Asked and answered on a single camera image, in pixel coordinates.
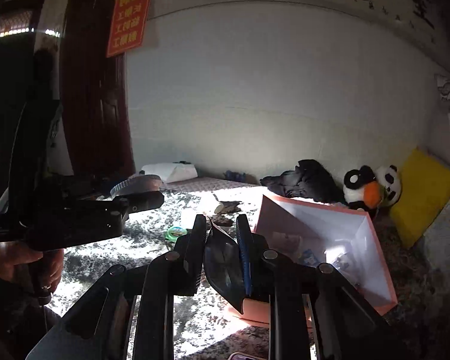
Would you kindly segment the person's left hand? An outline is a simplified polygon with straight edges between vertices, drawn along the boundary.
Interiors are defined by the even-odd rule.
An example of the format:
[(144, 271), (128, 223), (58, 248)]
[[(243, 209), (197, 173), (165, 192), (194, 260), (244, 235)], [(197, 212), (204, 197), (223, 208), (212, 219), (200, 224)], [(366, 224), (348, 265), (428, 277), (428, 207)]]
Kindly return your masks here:
[(39, 252), (30, 249), (19, 241), (0, 242), (0, 278), (4, 281), (18, 283), (27, 279), (29, 264), (42, 262), (40, 284), (54, 293), (62, 279), (64, 267), (64, 250)]

